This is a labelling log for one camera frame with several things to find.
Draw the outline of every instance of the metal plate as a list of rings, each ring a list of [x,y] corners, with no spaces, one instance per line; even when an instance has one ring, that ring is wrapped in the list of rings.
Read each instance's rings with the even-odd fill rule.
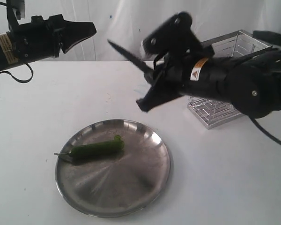
[[[112,140],[121,135],[122,155],[72,165],[58,158],[56,183],[75,209],[97,217],[119,217],[155,200],[170,173],[170,155],[152,129],[130,120],[106,120],[75,134],[61,153],[73,146]]]

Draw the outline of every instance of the white table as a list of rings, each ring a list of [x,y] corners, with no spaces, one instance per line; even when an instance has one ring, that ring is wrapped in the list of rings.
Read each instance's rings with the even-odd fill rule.
[[[246,117],[206,130],[186,108],[187,97],[143,113],[135,100],[148,85],[129,62],[32,66],[29,84],[0,75],[0,225],[281,225],[281,147]],[[26,67],[12,72],[29,75]],[[115,118],[146,124],[163,138],[172,177],[143,211],[86,216],[59,194],[53,153],[85,126]],[[281,137],[281,113],[261,123]]]

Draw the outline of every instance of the sticker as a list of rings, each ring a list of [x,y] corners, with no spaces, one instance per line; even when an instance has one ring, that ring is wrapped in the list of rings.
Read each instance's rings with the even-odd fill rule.
[[[192,69],[191,78],[190,78],[191,81],[199,80],[201,69],[207,61],[208,58],[202,58],[196,63],[196,65]]]
[[[0,46],[9,65],[19,61],[13,54],[12,44],[7,34],[0,34]]]

